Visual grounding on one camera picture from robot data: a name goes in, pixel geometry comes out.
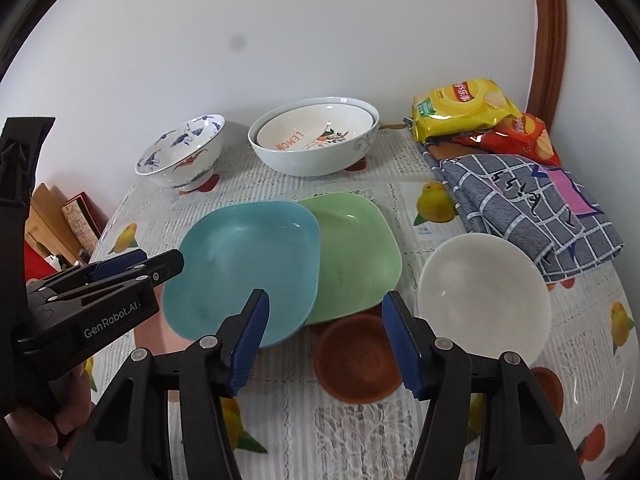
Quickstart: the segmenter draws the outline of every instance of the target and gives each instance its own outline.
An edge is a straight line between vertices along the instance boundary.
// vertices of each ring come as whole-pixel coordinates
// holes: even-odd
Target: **blue plate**
[[[164,287],[164,318],[188,340],[215,334],[238,314],[254,288],[269,295],[270,314],[260,346],[294,334],[318,293],[320,229],[293,202],[253,202],[201,218],[180,244],[184,270]]]

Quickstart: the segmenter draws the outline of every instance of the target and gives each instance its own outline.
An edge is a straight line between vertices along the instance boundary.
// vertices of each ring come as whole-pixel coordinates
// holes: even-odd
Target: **gray plaid cloth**
[[[519,247],[546,282],[610,260],[623,243],[607,216],[563,168],[517,155],[424,158],[458,202],[469,232],[495,234]]]

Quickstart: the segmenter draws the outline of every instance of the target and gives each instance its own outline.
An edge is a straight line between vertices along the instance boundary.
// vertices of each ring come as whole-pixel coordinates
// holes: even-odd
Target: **hand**
[[[66,458],[71,453],[78,435],[94,407],[91,402],[89,375],[84,370],[84,363],[71,370],[69,375],[64,396],[61,399],[62,407],[54,418],[60,433],[72,433],[62,450]],[[13,410],[5,419],[33,465],[40,472],[50,474],[44,459],[28,443],[55,446],[58,443],[58,434],[53,424],[31,408],[25,407]]]

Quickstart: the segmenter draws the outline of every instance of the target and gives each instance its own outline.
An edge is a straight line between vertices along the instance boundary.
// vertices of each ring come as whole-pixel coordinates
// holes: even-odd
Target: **chip bag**
[[[490,79],[471,79],[414,97],[414,137],[468,132],[495,126],[506,117],[520,117],[520,111]]]
[[[492,153],[522,155],[540,164],[562,166],[549,139],[545,122],[531,114],[505,118],[489,130],[465,132],[451,140]]]

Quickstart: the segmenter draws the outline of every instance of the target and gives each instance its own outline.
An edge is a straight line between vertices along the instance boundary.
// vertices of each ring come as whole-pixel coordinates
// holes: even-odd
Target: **green plate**
[[[353,193],[299,203],[320,225],[318,296],[305,324],[349,316],[380,303],[402,272],[400,249],[380,209]]]

